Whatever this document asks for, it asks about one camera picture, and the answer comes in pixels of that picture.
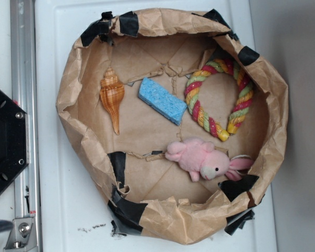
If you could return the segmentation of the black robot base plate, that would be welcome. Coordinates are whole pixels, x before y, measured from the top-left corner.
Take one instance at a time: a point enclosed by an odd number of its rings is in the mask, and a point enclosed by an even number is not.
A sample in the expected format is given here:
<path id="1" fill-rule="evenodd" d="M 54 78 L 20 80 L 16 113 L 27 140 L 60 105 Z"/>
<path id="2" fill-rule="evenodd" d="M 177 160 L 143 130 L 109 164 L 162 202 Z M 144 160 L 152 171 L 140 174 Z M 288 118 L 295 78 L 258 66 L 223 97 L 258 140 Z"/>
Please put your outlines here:
<path id="1" fill-rule="evenodd" d="M 0 195 L 28 164 L 26 113 L 0 90 Z"/>

